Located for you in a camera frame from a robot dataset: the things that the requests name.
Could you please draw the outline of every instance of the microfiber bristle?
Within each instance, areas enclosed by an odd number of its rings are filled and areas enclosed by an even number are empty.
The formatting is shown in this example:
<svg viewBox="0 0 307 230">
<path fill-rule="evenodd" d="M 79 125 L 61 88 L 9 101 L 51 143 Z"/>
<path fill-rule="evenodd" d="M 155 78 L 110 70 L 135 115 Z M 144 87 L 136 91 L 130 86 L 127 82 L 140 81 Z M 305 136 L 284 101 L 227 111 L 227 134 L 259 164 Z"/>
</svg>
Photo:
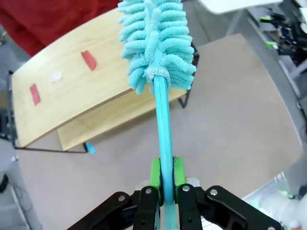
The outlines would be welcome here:
<svg viewBox="0 0 307 230">
<path fill-rule="evenodd" d="M 121 57 L 130 61 L 129 85 L 142 93 L 148 83 L 154 93 L 153 78 L 159 75 L 168 88 L 189 90 L 196 67 L 181 0 L 123 0 L 118 7 L 125 13 L 119 40 Z"/>
</svg>

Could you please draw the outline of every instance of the metal bolt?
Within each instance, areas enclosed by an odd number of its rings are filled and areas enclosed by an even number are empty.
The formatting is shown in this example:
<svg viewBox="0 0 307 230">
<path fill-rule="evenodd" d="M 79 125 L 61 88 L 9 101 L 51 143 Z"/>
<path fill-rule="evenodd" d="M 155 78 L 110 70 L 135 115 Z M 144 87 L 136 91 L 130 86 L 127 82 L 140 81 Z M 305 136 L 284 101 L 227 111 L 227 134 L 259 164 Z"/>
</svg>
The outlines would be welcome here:
<svg viewBox="0 0 307 230">
<path fill-rule="evenodd" d="M 121 196 L 118 198 L 119 201 L 123 201 L 124 199 L 125 199 L 125 196 L 124 196 L 124 195 L 121 195 Z"/>
<path fill-rule="evenodd" d="M 182 190 L 185 191 L 185 192 L 187 192 L 188 190 L 190 190 L 190 187 L 187 186 L 187 185 L 185 185 L 185 186 L 182 187 Z"/>
<path fill-rule="evenodd" d="M 210 194 L 213 195 L 213 196 L 216 196 L 217 195 L 217 191 L 215 189 L 212 189 L 210 191 Z"/>
<path fill-rule="evenodd" d="M 147 188 L 146 191 L 145 191 L 145 193 L 146 193 L 146 194 L 152 193 L 152 189 L 151 189 L 151 188 Z"/>
</svg>

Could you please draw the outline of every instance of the red cloth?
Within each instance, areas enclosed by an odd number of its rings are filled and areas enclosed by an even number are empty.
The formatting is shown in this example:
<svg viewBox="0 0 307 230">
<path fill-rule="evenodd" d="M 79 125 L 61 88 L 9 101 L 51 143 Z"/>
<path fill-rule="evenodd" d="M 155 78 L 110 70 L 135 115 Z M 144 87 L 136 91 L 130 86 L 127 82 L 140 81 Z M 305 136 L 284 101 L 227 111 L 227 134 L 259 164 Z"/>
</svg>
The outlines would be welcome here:
<svg viewBox="0 0 307 230">
<path fill-rule="evenodd" d="M 0 0 L 0 24 L 30 56 L 119 0 Z"/>
</svg>

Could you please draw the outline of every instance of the lower shelf board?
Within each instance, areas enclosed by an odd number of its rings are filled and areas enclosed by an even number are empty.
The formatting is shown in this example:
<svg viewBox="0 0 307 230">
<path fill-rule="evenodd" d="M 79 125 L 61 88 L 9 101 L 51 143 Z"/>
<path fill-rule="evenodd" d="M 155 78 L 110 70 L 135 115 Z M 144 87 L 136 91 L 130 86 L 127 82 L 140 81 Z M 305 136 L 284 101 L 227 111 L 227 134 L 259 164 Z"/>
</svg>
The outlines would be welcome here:
<svg viewBox="0 0 307 230">
<path fill-rule="evenodd" d="M 186 92 L 171 89 L 169 101 L 185 95 Z M 153 109 L 155 100 L 154 96 L 150 95 L 148 87 L 140 95 L 135 91 L 129 92 L 59 128 L 62 148 L 71 149 Z"/>
</svg>

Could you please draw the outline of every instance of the red sticker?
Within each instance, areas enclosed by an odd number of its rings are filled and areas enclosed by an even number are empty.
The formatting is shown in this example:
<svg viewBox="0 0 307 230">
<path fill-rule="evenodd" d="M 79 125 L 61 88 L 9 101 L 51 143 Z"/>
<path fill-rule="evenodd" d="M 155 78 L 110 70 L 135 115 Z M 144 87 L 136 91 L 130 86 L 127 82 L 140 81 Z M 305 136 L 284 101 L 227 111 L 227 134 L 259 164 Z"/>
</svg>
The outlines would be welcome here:
<svg viewBox="0 0 307 230">
<path fill-rule="evenodd" d="M 95 58 L 87 50 L 85 52 L 81 52 L 81 55 L 87 66 L 90 68 L 91 71 L 93 71 L 97 65 Z"/>
<path fill-rule="evenodd" d="M 39 97 L 39 93 L 38 93 L 36 84 L 33 84 L 30 87 L 30 91 L 31 91 L 31 94 L 32 94 L 34 105 L 37 105 L 40 102 L 40 97 Z"/>
</svg>

